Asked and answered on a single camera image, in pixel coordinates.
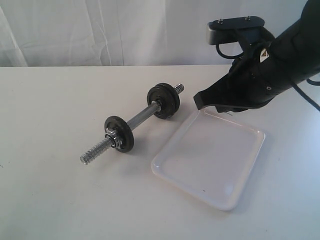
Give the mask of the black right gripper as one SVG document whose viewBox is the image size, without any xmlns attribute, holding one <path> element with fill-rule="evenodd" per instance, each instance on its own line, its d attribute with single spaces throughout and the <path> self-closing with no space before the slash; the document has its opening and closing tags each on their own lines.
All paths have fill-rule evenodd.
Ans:
<svg viewBox="0 0 320 240">
<path fill-rule="evenodd" d="M 295 46 L 291 40 L 262 40 L 228 74 L 193 97 L 198 110 L 214 106 L 218 113 L 259 109 L 295 85 Z"/>
</svg>

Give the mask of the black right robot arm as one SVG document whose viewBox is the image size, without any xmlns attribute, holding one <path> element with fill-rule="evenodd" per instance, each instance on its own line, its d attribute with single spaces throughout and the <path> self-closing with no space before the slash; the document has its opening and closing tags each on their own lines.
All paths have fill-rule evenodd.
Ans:
<svg viewBox="0 0 320 240">
<path fill-rule="evenodd" d="M 320 3 L 306 2 L 300 18 L 279 36 L 265 28 L 258 16 L 225 18 L 207 24 L 207 42 L 215 46 L 238 43 L 242 52 L 229 56 L 226 75 L 199 91 L 199 110 L 214 106 L 220 113 L 259 109 L 288 89 L 295 89 L 316 109 L 299 83 L 310 82 L 320 72 Z"/>
</svg>

